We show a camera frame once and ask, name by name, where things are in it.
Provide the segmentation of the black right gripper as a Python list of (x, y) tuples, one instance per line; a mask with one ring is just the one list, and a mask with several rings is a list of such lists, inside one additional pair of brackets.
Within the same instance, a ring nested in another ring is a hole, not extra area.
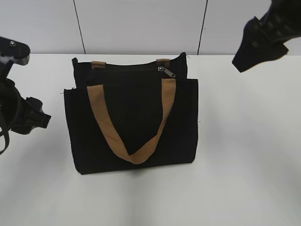
[(301, 2), (273, 0), (260, 18), (249, 20), (241, 44), (232, 60), (239, 72), (267, 61), (278, 60), (288, 53), (284, 45), (301, 36)]

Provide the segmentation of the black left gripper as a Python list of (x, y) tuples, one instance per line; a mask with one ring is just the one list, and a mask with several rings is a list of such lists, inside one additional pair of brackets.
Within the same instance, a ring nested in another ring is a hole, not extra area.
[(0, 112), (9, 130), (27, 135), (34, 128), (47, 128), (51, 116), (42, 110), (43, 103), (33, 97), (21, 97), (10, 79), (0, 82)]

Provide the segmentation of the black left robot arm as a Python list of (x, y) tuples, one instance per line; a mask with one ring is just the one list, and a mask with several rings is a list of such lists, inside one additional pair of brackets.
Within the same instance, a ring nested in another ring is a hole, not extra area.
[(8, 128), (15, 133), (27, 135), (35, 128), (45, 129), (51, 116), (42, 110), (42, 102), (33, 97), (23, 98), (8, 78), (14, 64), (26, 65), (29, 62), (28, 45), (0, 38), (0, 114)]

